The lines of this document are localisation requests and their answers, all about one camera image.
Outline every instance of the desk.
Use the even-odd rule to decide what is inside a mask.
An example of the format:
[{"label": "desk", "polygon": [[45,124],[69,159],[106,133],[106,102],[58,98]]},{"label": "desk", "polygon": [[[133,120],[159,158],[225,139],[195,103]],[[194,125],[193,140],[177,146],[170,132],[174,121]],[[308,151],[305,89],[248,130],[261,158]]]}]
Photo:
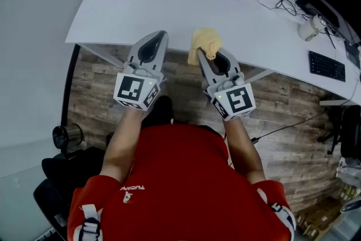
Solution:
[{"label": "desk", "polygon": [[[274,7],[279,0],[259,1]],[[257,0],[83,0],[66,42],[122,67],[121,61],[96,44],[132,45],[149,33],[165,30],[169,49],[188,53],[193,32],[212,27],[239,62],[258,68],[246,76],[248,82],[277,72],[350,99],[360,70],[347,59],[343,41],[333,38],[336,50],[325,35],[305,42],[297,32],[303,22],[284,10],[269,10]],[[309,50],[344,63],[346,82],[311,74]],[[361,104],[361,86],[349,103]]]}]

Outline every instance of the office chair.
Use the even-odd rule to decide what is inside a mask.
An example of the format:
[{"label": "office chair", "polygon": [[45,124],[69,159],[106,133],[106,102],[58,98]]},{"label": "office chair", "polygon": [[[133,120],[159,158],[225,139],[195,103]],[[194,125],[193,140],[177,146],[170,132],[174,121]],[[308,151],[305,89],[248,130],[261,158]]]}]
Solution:
[{"label": "office chair", "polygon": [[328,111],[333,130],[319,137],[318,142],[325,142],[333,137],[332,148],[327,154],[333,154],[334,147],[341,142],[341,155],[361,160],[361,107],[351,106],[347,109],[335,107]]},{"label": "office chair", "polygon": [[67,240],[67,224],[76,188],[84,187],[87,180],[100,173],[105,151],[91,147],[79,150],[71,159],[56,155],[44,159],[45,179],[34,191],[34,199],[56,232]]}]

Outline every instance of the metal trash can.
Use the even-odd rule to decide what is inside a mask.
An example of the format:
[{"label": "metal trash can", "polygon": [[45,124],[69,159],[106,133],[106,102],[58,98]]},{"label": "metal trash can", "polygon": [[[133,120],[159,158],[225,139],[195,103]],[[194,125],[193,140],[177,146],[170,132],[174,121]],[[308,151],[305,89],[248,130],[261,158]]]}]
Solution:
[{"label": "metal trash can", "polygon": [[83,141],[83,132],[77,124],[56,126],[52,130],[52,139],[55,147],[64,150],[69,145],[78,145]]}]

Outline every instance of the keyboard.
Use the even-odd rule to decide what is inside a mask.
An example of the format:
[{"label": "keyboard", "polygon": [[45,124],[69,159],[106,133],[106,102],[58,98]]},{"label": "keyboard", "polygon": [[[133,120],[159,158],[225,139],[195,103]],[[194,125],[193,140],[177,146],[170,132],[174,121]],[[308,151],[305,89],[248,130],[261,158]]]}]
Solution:
[{"label": "keyboard", "polygon": [[346,82],[345,65],[322,54],[309,51],[310,72]]}]

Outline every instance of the white desk leg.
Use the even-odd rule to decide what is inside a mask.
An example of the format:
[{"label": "white desk leg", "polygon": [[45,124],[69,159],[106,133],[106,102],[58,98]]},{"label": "white desk leg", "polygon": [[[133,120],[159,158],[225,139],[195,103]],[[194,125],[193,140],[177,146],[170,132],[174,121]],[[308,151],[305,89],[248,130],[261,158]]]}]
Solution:
[{"label": "white desk leg", "polygon": [[107,62],[115,65],[116,67],[123,68],[124,63],[120,61],[119,59],[115,58],[113,55],[107,53],[103,49],[101,49],[99,46],[89,43],[81,43],[79,44],[81,47],[85,48],[86,50],[89,50],[91,53],[95,54],[96,56],[106,60]]},{"label": "white desk leg", "polygon": [[271,73],[273,73],[273,71],[270,69],[255,68],[244,76],[244,81],[248,84],[250,82],[257,81],[262,77],[268,76]]},{"label": "white desk leg", "polygon": [[339,100],[321,100],[319,102],[320,106],[354,106],[355,103],[352,100],[348,100],[346,102],[346,99],[339,99]]}]

